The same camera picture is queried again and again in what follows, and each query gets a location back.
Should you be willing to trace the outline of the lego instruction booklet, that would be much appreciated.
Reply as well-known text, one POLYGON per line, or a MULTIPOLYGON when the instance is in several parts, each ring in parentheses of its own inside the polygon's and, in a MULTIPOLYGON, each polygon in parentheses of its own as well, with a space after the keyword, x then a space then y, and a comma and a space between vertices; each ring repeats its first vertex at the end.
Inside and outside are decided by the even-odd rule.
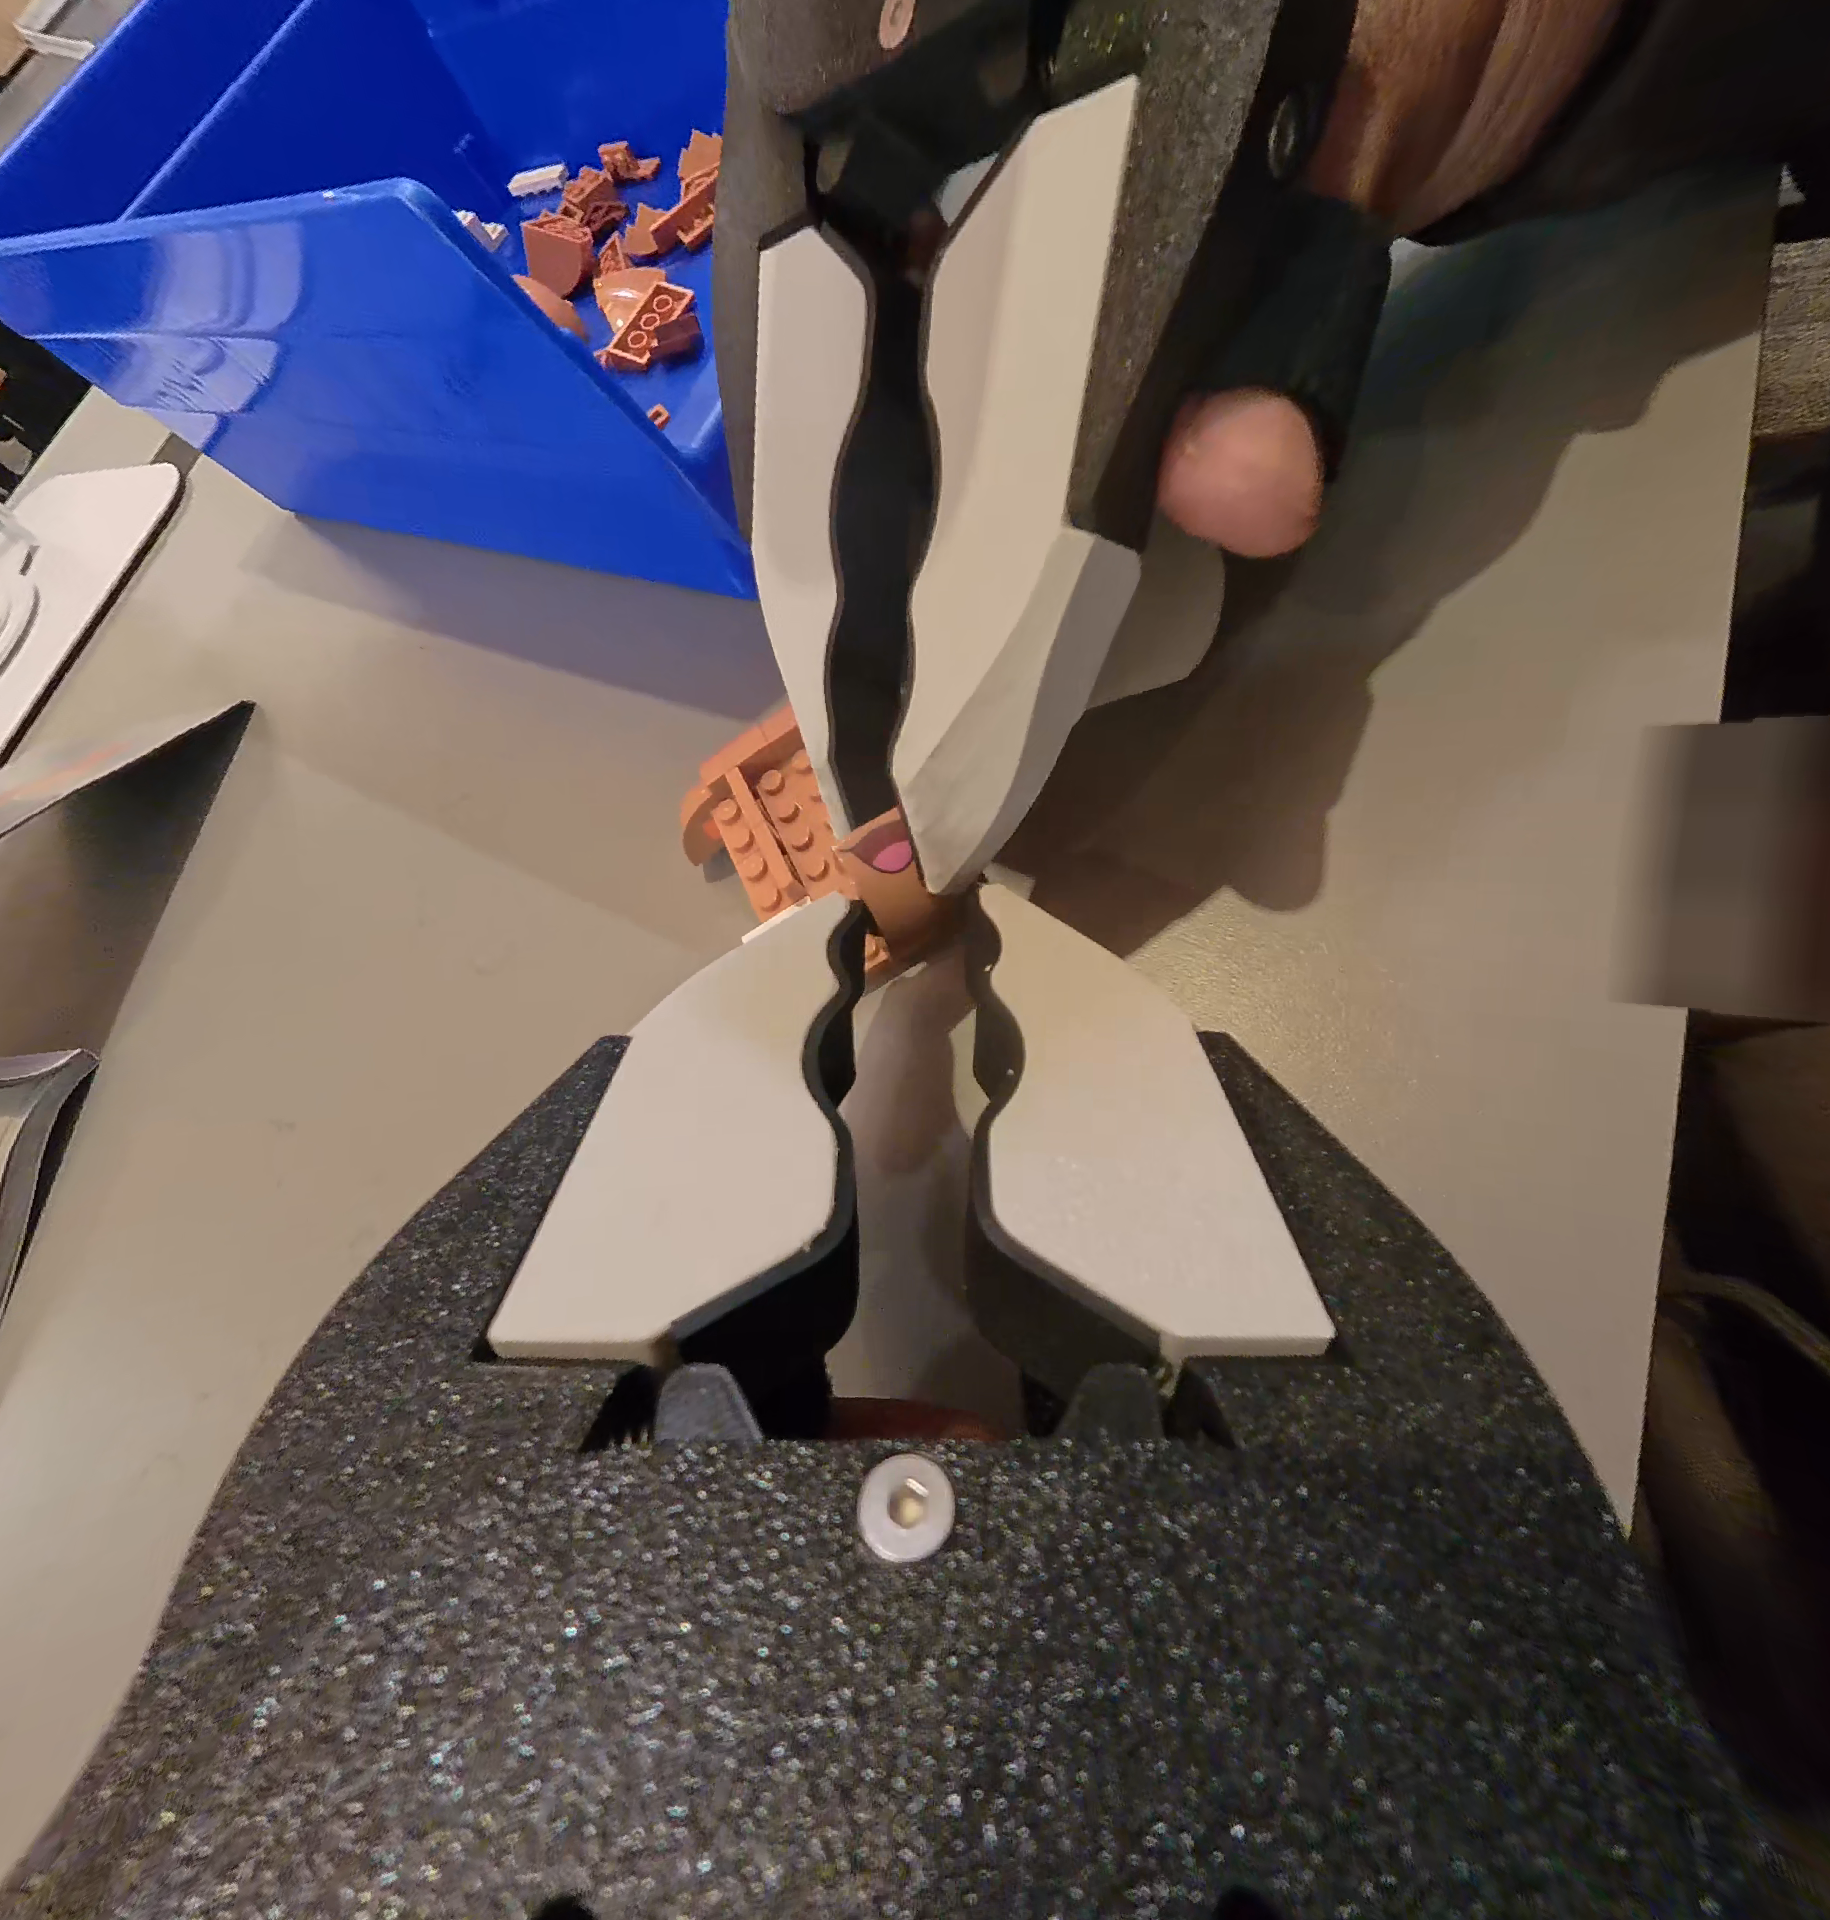
POLYGON ((0 1320, 254 700, 0 769, 0 1320))

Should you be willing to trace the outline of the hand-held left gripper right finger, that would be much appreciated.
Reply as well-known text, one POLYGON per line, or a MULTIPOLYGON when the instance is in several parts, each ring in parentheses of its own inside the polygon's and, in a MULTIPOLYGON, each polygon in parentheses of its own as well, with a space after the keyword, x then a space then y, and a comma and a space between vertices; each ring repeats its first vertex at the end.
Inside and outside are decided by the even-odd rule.
POLYGON ((969 1301, 1022 1369, 1323 1357, 1335 1337, 1192 1020, 1012 886, 962 924, 969 1301))

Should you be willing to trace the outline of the brown lego assembly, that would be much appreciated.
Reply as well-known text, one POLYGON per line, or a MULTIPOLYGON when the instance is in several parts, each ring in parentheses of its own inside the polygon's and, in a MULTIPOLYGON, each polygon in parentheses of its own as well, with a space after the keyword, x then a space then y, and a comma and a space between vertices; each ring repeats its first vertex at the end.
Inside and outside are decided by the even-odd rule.
POLYGON ((759 928, 810 899, 860 897, 790 705, 703 760, 681 806, 681 845, 699 867, 733 870, 759 928))

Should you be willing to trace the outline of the blue plastic bin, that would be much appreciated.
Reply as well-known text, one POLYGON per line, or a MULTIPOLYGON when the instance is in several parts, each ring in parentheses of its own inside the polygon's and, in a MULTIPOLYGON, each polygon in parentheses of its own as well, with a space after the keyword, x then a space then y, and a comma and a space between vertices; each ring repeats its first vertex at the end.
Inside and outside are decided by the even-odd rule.
POLYGON ((0 152, 0 318, 274 505, 755 597, 711 338, 602 367, 509 181, 720 130, 722 1, 136 3, 0 152))

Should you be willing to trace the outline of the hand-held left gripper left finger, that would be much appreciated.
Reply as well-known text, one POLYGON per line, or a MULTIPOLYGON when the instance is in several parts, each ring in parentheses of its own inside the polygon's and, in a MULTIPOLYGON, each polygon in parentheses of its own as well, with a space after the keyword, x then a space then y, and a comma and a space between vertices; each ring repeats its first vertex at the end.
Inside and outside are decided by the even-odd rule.
POLYGON ((810 899, 640 1020, 486 1327, 497 1358, 825 1352, 856 1310, 866 917, 810 899))

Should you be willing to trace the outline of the person's right hand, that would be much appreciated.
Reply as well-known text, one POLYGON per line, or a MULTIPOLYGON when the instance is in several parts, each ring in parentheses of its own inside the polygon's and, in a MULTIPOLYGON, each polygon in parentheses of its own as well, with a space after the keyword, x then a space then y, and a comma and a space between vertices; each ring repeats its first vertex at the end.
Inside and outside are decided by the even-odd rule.
MULTIPOLYGON (((1307 187, 1413 234, 1507 180, 1585 82, 1614 1, 1364 1, 1307 187)), ((1292 553, 1324 500, 1318 433, 1259 386, 1192 397, 1160 508, 1246 559, 1292 553)))

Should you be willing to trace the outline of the pile of brown lego pieces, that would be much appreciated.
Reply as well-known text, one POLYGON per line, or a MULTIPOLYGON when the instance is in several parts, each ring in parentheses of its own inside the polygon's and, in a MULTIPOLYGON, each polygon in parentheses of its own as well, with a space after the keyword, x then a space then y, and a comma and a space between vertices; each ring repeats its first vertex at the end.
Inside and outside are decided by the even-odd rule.
POLYGON ((722 134, 692 128, 673 161, 628 138, 590 163, 511 176, 506 211, 456 208, 455 223, 599 369, 634 384, 703 363, 706 269, 718 217, 722 134))

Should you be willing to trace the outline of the person's right forearm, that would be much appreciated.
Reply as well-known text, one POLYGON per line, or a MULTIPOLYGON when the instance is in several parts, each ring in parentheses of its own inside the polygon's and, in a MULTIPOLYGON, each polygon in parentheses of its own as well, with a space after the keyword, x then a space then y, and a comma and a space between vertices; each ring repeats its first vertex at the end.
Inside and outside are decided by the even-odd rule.
POLYGON ((1442 243, 1830 144, 1830 1, 1528 3, 1399 228, 1442 243))

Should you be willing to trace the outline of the white lamp stand base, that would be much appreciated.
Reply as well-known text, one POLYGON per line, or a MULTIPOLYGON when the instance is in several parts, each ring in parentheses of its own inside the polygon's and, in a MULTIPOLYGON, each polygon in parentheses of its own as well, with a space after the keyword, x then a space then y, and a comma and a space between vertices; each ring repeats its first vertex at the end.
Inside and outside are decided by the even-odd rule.
POLYGON ((0 764, 181 492, 182 474, 151 463, 67 474, 0 500, 0 764))

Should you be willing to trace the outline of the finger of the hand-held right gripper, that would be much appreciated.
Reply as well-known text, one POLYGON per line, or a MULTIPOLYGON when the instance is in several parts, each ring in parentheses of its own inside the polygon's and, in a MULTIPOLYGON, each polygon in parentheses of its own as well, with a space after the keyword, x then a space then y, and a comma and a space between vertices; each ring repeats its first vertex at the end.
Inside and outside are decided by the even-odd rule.
POLYGON ((969 886, 1030 811, 1141 582, 1141 551, 1069 505, 1139 87, 1033 119, 929 282, 937 505, 889 773, 937 895, 969 886))
POLYGON ((810 769, 845 837, 896 803, 912 491, 904 409, 874 375, 880 298, 819 223, 759 253, 755 572, 810 769))

